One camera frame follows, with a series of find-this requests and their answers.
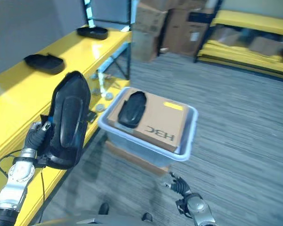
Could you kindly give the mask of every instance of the translucent plastic bin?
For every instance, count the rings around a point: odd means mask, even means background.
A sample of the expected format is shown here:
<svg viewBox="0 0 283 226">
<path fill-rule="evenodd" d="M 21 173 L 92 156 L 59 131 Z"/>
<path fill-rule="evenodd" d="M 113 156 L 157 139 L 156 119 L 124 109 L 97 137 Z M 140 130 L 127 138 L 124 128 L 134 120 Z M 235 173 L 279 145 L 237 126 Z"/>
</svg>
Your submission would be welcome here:
<svg viewBox="0 0 283 226">
<path fill-rule="evenodd" d="M 191 155 L 192 142 L 196 132 L 197 110 L 189 106 L 180 145 L 173 153 L 108 125 L 108 115 L 129 88 L 123 88 L 99 118 L 99 127 L 107 132 L 109 140 L 115 146 L 123 148 L 158 167 L 168 166 L 174 161 L 187 161 Z"/>
</svg>

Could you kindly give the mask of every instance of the cardboard box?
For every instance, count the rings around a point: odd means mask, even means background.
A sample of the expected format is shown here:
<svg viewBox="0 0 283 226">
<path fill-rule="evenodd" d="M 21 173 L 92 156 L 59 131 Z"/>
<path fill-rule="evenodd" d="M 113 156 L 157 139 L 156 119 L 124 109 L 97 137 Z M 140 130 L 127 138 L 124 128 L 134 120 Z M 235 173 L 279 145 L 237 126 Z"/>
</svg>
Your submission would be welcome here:
<svg viewBox="0 0 283 226">
<path fill-rule="evenodd" d="M 133 28 L 134 30 L 146 32 L 157 37 L 164 24 L 166 14 L 167 11 L 160 11 L 143 3 L 139 3 Z"/>
<path fill-rule="evenodd" d="M 179 0 L 141 0 L 140 2 L 160 11 L 173 9 L 178 5 Z"/>
<path fill-rule="evenodd" d="M 174 152 L 181 141 L 188 106 L 144 92 L 147 103 L 141 121 L 136 128 L 127 128 L 117 122 L 118 114 L 124 101 L 128 100 L 130 95 L 136 91 L 140 90 L 128 89 L 119 104 L 109 114 L 108 124 L 153 145 Z"/>
<path fill-rule="evenodd" d="M 194 56 L 208 27 L 209 24 L 186 22 L 178 53 Z"/>
<path fill-rule="evenodd" d="M 133 59 L 149 62 L 157 56 L 158 37 L 133 31 L 131 46 Z"/>
<path fill-rule="evenodd" d="M 283 48 L 283 43 L 258 36 L 249 46 L 249 50 L 258 52 L 266 56 L 278 55 Z"/>
<path fill-rule="evenodd" d="M 200 45 L 209 24 L 188 22 L 187 10 L 173 10 L 168 21 L 163 48 L 171 52 L 193 56 Z"/>
<path fill-rule="evenodd" d="M 233 46 L 240 36 L 241 33 L 233 28 L 219 26 L 214 31 L 211 39 L 223 43 L 227 46 Z"/>
<path fill-rule="evenodd" d="M 111 143 L 110 141 L 106 141 L 106 147 L 115 155 L 126 159 L 129 162 L 132 162 L 140 167 L 142 167 L 143 169 L 152 172 L 158 176 L 163 176 L 166 173 L 168 173 L 169 167 L 165 166 L 165 167 L 157 167 L 155 165 L 153 165 L 152 163 L 130 153 L 127 152 L 126 150 L 119 148 L 117 146 L 115 146 L 113 143 Z"/>
<path fill-rule="evenodd" d="M 218 0 L 179 0 L 175 9 L 212 14 Z"/>
</svg>

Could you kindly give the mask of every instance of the black cable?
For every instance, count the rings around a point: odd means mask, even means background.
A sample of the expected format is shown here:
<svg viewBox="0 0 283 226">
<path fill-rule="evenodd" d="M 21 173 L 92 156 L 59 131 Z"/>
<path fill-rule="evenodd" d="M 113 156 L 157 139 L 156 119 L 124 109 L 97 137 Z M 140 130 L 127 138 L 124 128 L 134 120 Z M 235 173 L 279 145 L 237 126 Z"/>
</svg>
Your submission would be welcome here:
<svg viewBox="0 0 283 226">
<path fill-rule="evenodd" d="M 11 153 L 9 153 L 9 154 L 4 155 L 2 158 L 0 158 L 0 162 L 1 162 L 3 159 L 5 159 L 5 158 L 10 157 L 13 153 L 19 152 L 19 151 L 21 151 L 21 150 L 16 150 L 16 151 L 13 151 L 13 152 L 11 152 Z M 5 176 L 6 178 L 8 178 L 7 172 L 5 172 L 5 171 L 1 168 L 1 166 L 0 166 L 0 172 L 2 172 L 2 173 L 4 174 L 4 176 Z"/>
<path fill-rule="evenodd" d="M 43 212 L 44 212 L 44 204 L 45 204 L 45 186 L 44 186 L 44 178 L 43 178 L 43 169 L 41 170 L 41 179 L 42 179 L 42 187 L 43 187 L 43 205 L 41 206 L 42 210 L 41 210 L 41 215 L 40 215 L 40 219 L 39 219 L 39 223 L 41 223 L 42 221 L 42 217 L 43 217 Z"/>
</svg>

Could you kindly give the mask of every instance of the yellow label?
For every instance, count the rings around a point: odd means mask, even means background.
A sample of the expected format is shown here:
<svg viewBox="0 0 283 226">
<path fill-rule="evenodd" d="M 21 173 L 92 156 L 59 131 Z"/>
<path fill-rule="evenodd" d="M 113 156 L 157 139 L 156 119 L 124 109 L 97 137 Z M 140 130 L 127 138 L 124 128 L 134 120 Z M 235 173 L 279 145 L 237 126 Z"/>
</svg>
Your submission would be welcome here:
<svg viewBox="0 0 283 226">
<path fill-rule="evenodd" d="M 182 106 L 176 105 L 176 104 L 173 104 L 173 103 L 170 103 L 170 102 L 164 102 L 164 106 L 171 107 L 171 108 L 174 108 L 174 109 L 179 110 L 179 111 L 183 110 Z"/>
</svg>

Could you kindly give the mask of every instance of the yellow shelving unit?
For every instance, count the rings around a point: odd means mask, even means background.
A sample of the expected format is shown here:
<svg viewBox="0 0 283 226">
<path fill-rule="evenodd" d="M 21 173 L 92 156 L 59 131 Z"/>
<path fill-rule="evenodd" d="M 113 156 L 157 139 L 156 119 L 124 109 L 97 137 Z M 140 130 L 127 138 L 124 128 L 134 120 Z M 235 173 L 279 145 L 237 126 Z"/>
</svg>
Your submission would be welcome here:
<svg viewBox="0 0 283 226">
<path fill-rule="evenodd" d="M 262 15 L 220 10 L 211 23 L 210 29 L 217 24 L 283 35 L 283 19 Z M 281 56 L 265 56 L 246 47 L 227 46 L 216 40 L 207 40 L 198 53 L 198 59 L 283 78 L 283 59 Z"/>
<path fill-rule="evenodd" d="M 283 35 L 283 19 L 251 13 L 220 10 L 211 26 L 216 24 L 245 27 Z"/>
<path fill-rule="evenodd" d="M 64 59 L 66 68 L 57 75 L 35 71 L 23 61 L 0 74 L 0 158 L 11 151 L 21 149 L 26 133 L 40 114 L 47 114 L 54 88 L 68 72 L 80 71 L 85 78 L 92 75 L 124 42 L 131 41 L 131 32 L 109 30 L 108 38 L 96 40 L 78 36 L 72 32 L 41 50 Z M 116 96 L 129 85 L 129 81 L 112 78 L 105 83 L 108 92 Z M 92 96 L 90 109 L 101 103 L 107 107 L 111 101 Z M 85 143 L 97 129 L 97 120 L 88 125 Z M 11 161 L 2 161 L 8 170 Z M 46 197 L 51 193 L 65 170 L 43 169 Z M 0 190 L 6 179 L 0 173 Z M 17 218 L 16 226 L 28 225 L 42 205 L 42 183 L 39 173 L 28 186 L 28 194 Z"/>
</svg>

